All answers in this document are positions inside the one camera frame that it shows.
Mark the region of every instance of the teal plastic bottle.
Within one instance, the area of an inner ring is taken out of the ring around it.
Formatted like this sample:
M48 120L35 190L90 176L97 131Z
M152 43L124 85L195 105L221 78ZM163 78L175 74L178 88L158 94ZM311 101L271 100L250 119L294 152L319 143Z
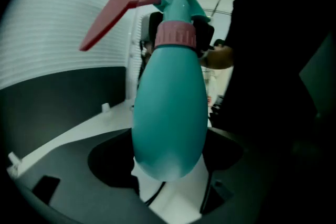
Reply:
M80 50L94 46L129 8L163 12L156 46L134 105L132 140L140 167L160 181L188 174L199 160L207 131L207 96L192 20L208 23L197 0L109 0Z
M174 0L164 21L191 22L189 5ZM158 46L141 78L134 105L133 148L142 169L160 181L188 174L207 131L207 96L197 54L187 46Z

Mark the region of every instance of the teal spray bottle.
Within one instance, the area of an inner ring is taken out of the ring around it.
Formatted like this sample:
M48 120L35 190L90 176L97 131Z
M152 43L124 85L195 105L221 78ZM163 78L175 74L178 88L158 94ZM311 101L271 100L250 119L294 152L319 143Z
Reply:
M207 131L207 96L192 21L208 23L209 18L197 0L109 0L80 50L94 46L129 8L150 4L163 12L163 21L136 96L132 140L141 168L169 182L194 168Z

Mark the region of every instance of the black clothing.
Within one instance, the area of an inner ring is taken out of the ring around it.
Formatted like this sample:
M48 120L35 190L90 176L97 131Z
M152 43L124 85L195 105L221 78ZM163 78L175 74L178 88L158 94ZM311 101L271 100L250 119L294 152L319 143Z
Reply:
M234 71L220 112L223 130L300 132L313 120L317 111L299 72L331 28L333 1L234 1L225 41Z

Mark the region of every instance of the white blinds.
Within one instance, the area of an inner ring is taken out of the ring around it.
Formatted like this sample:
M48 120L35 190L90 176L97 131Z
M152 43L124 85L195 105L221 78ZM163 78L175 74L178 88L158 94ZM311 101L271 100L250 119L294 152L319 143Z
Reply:
M67 70L127 66L135 10L89 52L79 45L108 0L12 0L0 25L0 89Z

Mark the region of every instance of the red trigger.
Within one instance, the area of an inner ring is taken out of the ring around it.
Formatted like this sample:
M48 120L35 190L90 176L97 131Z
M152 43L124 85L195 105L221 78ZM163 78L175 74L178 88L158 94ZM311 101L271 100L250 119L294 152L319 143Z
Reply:
M158 5L160 3L161 0L109 0L89 29L80 45L80 50L87 51L92 48L120 20L129 8L150 4Z

